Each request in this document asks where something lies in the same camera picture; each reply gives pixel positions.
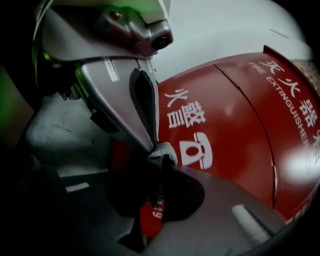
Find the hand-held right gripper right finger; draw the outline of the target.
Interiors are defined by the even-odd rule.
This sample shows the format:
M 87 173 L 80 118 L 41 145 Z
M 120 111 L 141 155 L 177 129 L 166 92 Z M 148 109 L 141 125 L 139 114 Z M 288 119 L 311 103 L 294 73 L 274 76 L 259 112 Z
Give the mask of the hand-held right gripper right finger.
M 188 167 L 172 168 L 163 190 L 163 226 L 147 256 L 262 255 L 285 227 L 238 185 Z

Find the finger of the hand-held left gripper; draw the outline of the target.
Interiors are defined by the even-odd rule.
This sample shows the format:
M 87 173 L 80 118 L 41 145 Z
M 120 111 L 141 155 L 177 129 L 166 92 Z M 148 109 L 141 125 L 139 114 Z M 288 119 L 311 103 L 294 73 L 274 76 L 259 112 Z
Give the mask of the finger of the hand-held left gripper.
M 156 94 L 151 78 L 144 70 L 135 68 L 129 78 L 129 92 L 133 105 L 151 142 L 149 151 L 158 143 L 156 132 Z

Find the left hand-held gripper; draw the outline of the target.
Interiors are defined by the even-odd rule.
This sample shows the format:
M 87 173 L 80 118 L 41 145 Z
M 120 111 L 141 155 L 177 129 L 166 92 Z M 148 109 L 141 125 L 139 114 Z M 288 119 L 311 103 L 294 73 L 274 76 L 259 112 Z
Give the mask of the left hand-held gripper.
M 153 83 L 151 59 L 174 38 L 171 0 L 45 0 L 37 14 L 32 62 L 38 91 L 70 94 L 74 71 L 113 124 L 113 136 L 142 152 L 151 142 L 130 95 L 134 69 Z

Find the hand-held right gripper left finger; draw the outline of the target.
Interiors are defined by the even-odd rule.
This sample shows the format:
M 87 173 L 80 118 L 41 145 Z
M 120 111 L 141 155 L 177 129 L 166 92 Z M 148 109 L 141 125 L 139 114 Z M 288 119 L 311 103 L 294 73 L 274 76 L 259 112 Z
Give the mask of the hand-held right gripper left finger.
M 132 218 L 137 185 L 113 184 L 107 172 L 59 177 L 32 156 L 14 160 L 14 251 L 20 256 L 143 256 Z

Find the grey cleaning cloth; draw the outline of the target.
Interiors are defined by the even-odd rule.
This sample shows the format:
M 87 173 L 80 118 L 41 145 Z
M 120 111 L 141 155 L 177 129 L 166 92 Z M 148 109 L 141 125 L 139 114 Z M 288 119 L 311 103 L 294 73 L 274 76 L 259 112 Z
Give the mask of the grey cleaning cloth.
M 148 198 L 152 205 L 164 201 L 163 179 L 165 167 L 178 164 L 176 151 L 169 142 L 158 143 L 154 150 L 147 156 L 147 162 L 155 169 L 155 187 Z

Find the red fire extinguisher cabinet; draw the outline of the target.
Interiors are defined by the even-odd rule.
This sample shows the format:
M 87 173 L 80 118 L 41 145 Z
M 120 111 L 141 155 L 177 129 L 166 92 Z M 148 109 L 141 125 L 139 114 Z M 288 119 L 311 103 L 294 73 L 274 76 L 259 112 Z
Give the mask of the red fire extinguisher cabinet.
M 296 66 L 272 48 L 217 59 L 162 82 L 159 140 L 169 142 L 179 167 L 220 177 L 274 210 L 284 228 L 309 208 L 320 185 L 320 96 Z M 164 201 L 148 198 L 156 175 L 119 141 L 111 172 L 137 186 L 139 235 L 153 240 L 164 224 Z

